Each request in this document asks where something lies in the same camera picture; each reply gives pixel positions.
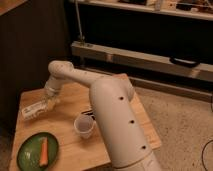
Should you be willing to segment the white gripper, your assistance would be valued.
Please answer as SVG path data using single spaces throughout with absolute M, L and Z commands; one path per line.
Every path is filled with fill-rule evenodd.
M 47 103 L 47 108 L 52 110 L 57 104 L 60 103 L 60 99 L 56 98 L 63 86 L 63 81 L 50 77 L 45 83 L 44 95 L 42 96 L 42 102 Z

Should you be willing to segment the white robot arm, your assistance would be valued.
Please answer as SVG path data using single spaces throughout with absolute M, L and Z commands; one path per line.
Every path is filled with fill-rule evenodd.
M 51 61 L 47 97 L 75 81 L 89 88 L 90 105 L 114 171 L 162 171 L 131 107 L 134 88 L 128 79 L 75 69 L 69 61 Z

